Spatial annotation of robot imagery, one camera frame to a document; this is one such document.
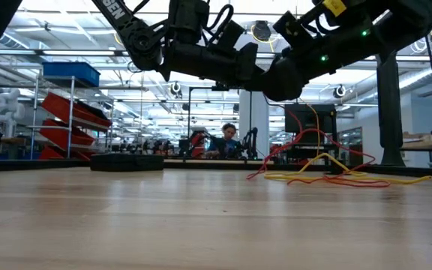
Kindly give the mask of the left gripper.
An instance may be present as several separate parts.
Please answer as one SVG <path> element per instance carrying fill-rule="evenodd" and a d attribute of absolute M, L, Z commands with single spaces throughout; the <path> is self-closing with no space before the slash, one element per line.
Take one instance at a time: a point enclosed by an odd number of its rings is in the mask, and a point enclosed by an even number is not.
<path fill-rule="evenodd" d="M 173 40 L 163 51 L 163 63 L 158 72 L 166 81 L 174 71 L 248 91 L 264 91 L 269 82 L 265 71 L 256 65 L 258 46 L 246 43 L 238 51 L 237 40 L 221 38 L 209 46 Z"/>

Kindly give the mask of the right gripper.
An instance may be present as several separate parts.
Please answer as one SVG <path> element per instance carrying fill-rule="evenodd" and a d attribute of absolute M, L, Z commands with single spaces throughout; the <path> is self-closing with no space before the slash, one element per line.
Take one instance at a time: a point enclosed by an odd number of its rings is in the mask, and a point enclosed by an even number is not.
<path fill-rule="evenodd" d="M 275 59 L 278 72 L 290 77 L 315 78 L 328 73 L 329 52 L 323 37 L 310 23 L 319 21 L 323 10 L 309 10 L 300 18 L 287 11 L 273 29 L 289 44 Z"/>

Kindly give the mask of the white building pillar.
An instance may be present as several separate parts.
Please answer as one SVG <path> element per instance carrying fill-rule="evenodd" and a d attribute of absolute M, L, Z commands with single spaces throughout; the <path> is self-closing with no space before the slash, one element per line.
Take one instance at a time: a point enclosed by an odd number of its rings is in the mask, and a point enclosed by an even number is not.
<path fill-rule="evenodd" d="M 241 90 L 239 92 L 239 139 L 247 132 L 257 128 L 256 152 L 259 159 L 269 154 L 269 105 L 262 92 Z"/>

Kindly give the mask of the person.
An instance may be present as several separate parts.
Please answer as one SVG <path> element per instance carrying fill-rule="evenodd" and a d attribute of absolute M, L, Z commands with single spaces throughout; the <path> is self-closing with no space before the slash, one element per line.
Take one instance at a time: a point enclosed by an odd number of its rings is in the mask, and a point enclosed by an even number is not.
<path fill-rule="evenodd" d="M 242 146 L 239 141 L 233 139 L 236 135 L 236 126 L 227 123 L 222 127 L 223 136 L 211 139 L 208 149 L 205 151 L 207 158 L 239 159 L 242 157 Z"/>

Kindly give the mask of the black fabric pouch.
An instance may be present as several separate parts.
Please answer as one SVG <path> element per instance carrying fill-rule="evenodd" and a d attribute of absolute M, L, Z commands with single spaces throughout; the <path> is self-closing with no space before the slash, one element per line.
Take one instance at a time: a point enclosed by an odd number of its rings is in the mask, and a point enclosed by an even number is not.
<path fill-rule="evenodd" d="M 101 172 L 160 171 L 164 169 L 164 157 L 142 154 L 94 154 L 90 159 L 90 169 Z"/>

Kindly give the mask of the blue storage bin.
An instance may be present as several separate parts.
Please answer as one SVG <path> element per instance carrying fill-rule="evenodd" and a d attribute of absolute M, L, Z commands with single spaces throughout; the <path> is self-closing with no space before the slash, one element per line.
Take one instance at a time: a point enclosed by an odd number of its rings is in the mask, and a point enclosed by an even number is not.
<path fill-rule="evenodd" d="M 100 73 L 86 62 L 43 62 L 43 78 L 57 86 L 71 87 L 75 78 L 76 88 L 98 87 Z"/>

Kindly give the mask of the metal shelf rack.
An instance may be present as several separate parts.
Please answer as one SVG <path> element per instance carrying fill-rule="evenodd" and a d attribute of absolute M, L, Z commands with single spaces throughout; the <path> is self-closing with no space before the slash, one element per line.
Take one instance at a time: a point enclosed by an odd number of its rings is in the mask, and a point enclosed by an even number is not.
<path fill-rule="evenodd" d="M 75 76 L 45 76 L 56 86 L 43 100 L 35 98 L 33 116 L 41 108 L 49 113 L 40 124 L 31 129 L 31 158 L 40 160 L 77 159 L 88 161 L 92 155 L 107 150 L 108 136 L 113 123 L 107 114 L 77 97 L 78 90 L 92 87 Z"/>

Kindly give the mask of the red tilted storage bin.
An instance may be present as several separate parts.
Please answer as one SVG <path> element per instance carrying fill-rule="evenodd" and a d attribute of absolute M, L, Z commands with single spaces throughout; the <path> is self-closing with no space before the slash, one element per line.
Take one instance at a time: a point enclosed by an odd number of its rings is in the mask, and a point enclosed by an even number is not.
<path fill-rule="evenodd" d="M 39 133 L 46 137 L 50 142 L 57 145 L 59 148 L 68 149 L 68 125 L 63 121 L 56 121 L 51 118 L 47 118 L 43 121 L 43 127 Z M 70 143 L 80 146 L 90 146 L 95 141 L 94 138 L 81 131 L 78 127 L 73 126 L 71 128 Z"/>
<path fill-rule="evenodd" d="M 72 119 L 73 126 L 107 132 L 112 125 L 112 122 L 100 109 L 89 106 L 80 100 L 71 102 L 65 97 L 49 93 L 41 106 L 64 123 L 68 124 L 69 120 Z"/>
<path fill-rule="evenodd" d="M 93 154 L 92 151 L 71 151 L 70 159 L 89 161 Z M 67 157 L 68 153 L 66 151 L 55 146 L 46 145 L 40 153 L 39 160 L 62 160 Z"/>

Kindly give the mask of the black gantry frame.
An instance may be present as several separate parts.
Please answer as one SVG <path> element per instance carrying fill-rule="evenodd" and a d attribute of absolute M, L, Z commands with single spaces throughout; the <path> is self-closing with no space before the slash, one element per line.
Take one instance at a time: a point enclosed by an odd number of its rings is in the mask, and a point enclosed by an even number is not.
<path fill-rule="evenodd" d="M 187 110 L 187 138 L 194 131 L 207 131 L 209 138 L 205 141 L 205 150 L 208 149 L 211 139 L 223 136 L 222 127 L 231 123 L 235 125 L 236 133 L 234 140 L 241 144 L 241 154 L 246 152 L 243 149 L 243 139 L 239 139 L 239 101 L 234 97 L 226 98 L 230 92 L 222 91 L 222 98 L 194 97 L 194 92 L 201 92 L 203 87 L 190 87 L 188 90 L 187 103 L 184 108 Z"/>

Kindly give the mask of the black aluminium table frame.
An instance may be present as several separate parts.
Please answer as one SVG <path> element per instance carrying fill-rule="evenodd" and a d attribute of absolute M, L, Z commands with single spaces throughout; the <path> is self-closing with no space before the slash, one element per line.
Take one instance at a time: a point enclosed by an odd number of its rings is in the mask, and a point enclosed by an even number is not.
<path fill-rule="evenodd" d="M 89 167 L 84 160 L 0 160 L 0 172 L 16 170 L 44 170 L 71 167 Z M 249 170 L 257 171 L 262 165 L 257 161 L 237 160 L 166 160 L 165 169 L 181 170 Z M 432 168 L 367 165 L 359 172 L 392 176 L 432 176 Z"/>

